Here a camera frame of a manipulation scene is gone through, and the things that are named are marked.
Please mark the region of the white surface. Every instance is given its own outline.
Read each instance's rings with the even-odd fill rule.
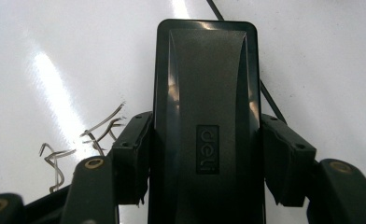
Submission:
[[[317,160],[347,161],[366,175],[366,1],[215,4],[225,20],[257,27],[260,76]],[[276,207],[267,194],[268,223],[307,223],[305,209]]]
[[[58,160],[69,184],[77,162],[97,155],[78,138],[85,129],[123,101],[128,119],[152,109],[157,26],[169,18],[216,17],[193,0],[0,1],[0,193],[25,203],[49,193],[43,142],[77,149]],[[122,223],[147,223],[146,205],[120,214]]]

